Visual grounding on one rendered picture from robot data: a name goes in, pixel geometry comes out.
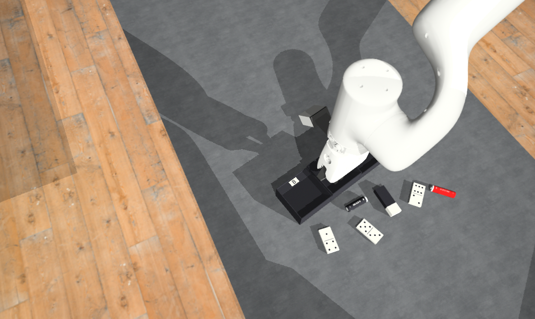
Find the black aa battery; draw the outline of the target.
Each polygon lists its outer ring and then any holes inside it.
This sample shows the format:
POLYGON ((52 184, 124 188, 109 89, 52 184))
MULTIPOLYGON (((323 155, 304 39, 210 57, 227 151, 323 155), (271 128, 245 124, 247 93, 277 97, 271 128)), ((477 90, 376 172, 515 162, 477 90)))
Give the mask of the black aa battery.
POLYGON ((363 196, 359 199, 357 199, 356 201, 353 201, 351 204, 347 205, 346 206, 346 210, 348 212, 351 212, 353 209, 357 208, 358 206, 361 206, 362 204, 365 204, 367 202, 367 198, 366 196, 363 196))

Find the black rack of bins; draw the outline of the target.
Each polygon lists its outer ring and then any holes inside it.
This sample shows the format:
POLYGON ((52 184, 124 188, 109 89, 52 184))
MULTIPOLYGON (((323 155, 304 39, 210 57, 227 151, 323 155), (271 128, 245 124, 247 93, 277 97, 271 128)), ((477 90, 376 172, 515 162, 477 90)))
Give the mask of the black rack of bins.
POLYGON ((276 188, 276 197, 299 225, 380 164, 369 152, 363 163, 334 184, 317 178, 321 170, 317 168, 318 159, 276 188))

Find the black and white eraser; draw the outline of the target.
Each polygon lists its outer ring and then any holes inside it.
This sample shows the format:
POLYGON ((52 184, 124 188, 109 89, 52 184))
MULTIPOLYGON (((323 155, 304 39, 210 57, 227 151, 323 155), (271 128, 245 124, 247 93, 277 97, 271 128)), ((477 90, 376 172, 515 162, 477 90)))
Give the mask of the black and white eraser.
POLYGON ((394 201, 394 199, 392 198, 391 194, 389 193, 389 191, 387 191, 387 189, 385 188, 384 185, 379 187, 379 188, 376 188, 374 190, 374 193, 376 195, 376 198, 379 199, 381 204, 384 206, 386 211, 389 213, 389 216, 394 216, 394 215, 398 214, 399 212, 401 212, 401 208, 394 201))

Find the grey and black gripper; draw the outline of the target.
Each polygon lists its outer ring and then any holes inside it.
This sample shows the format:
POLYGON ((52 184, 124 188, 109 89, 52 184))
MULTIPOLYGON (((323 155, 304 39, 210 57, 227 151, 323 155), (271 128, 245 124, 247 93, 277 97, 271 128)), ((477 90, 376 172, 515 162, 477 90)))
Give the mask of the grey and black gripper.
POLYGON ((333 145, 335 144, 328 139, 321 151, 317 163, 317 168, 321 170, 319 171, 317 178, 320 181, 327 178, 330 183, 337 184, 347 173, 363 163, 369 152, 359 156, 349 156, 343 154, 340 150, 336 152, 333 145))

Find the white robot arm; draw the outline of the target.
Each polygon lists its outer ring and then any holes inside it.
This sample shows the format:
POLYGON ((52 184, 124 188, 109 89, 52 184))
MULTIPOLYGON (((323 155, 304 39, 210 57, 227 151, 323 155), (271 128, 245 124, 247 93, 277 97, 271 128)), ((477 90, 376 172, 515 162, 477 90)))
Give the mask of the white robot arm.
POLYGON ((346 68, 332 116, 313 105, 299 115, 302 125, 321 128, 335 151, 370 152, 386 169, 406 169, 455 125, 467 94, 473 46, 525 0, 430 0, 412 32, 435 76, 427 108, 411 119, 399 107, 403 82, 389 63, 361 59, 346 68))

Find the red aa battery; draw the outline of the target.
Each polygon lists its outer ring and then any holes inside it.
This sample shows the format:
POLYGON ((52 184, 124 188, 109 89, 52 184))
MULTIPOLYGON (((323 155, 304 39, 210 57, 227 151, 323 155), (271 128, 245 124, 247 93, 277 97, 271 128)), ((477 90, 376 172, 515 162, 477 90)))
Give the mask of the red aa battery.
POLYGON ((442 194, 450 198, 455 198, 455 191, 448 190, 446 188, 441 188, 438 186, 432 185, 430 187, 430 191, 433 191, 434 193, 442 194))

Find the white domino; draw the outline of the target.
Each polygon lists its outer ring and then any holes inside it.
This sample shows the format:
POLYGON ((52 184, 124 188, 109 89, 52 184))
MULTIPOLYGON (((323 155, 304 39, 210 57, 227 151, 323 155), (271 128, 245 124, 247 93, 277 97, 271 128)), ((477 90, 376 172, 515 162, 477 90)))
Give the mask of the white domino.
POLYGON ((318 232, 328 254, 338 251, 338 244, 333 236, 330 226, 328 228, 320 229, 318 232))
POLYGON ((421 207, 422 199, 424 197, 424 191, 425 191, 425 186, 422 186, 417 183, 413 183, 408 203, 417 207, 421 207))
POLYGON ((382 236, 384 236, 365 219, 363 219, 363 221, 358 226, 356 226, 356 228, 361 233, 363 233, 369 240, 371 240, 374 244, 376 244, 379 241, 379 239, 381 239, 382 236))

